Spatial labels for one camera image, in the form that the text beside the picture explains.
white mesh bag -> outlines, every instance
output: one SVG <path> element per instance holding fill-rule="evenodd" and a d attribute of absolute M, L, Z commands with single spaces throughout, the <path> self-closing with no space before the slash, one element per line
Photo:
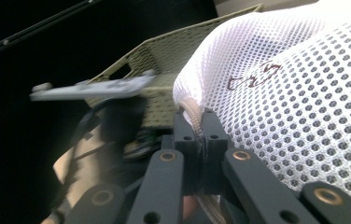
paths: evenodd
<path fill-rule="evenodd" d="M 351 5 L 331 4 L 220 25 L 179 74 L 174 99 L 196 131 L 204 108 L 216 111 L 235 146 L 291 189 L 319 180 L 351 195 Z"/>

dark wall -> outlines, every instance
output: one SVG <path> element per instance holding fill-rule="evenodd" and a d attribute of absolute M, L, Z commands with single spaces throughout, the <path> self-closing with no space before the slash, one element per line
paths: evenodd
<path fill-rule="evenodd" d="M 0 40 L 77 1 L 0 1 Z M 84 102 L 30 102 L 34 85 L 74 85 L 144 39 L 216 17 L 211 1 L 103 0 L 0 50 L 0 223 L 39 223 Z"/>

beige basket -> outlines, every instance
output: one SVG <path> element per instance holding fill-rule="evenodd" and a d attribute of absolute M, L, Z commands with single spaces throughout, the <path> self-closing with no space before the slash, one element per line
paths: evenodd
<path fill-rule="evenodd" d="M 126 77 L 140 76 L 144 71 L 154 69 L 157 77 L 142 93 L 148 98 L 143 126 L 172 126 L 173 113 L 176 110 L 173 101 L 173 84 L 193 52 L 224 21 L 261 9 L 262 5 L 256 5 L 148 39 L 109 66 L 102 74 L 93 78 L 90 83 L 108 81 L 111 75 L 126 64 L 131 68 L 131 72 Z M 100 100 L 88 99 L 87 103 L 89 106 L 95 106 Z"/>

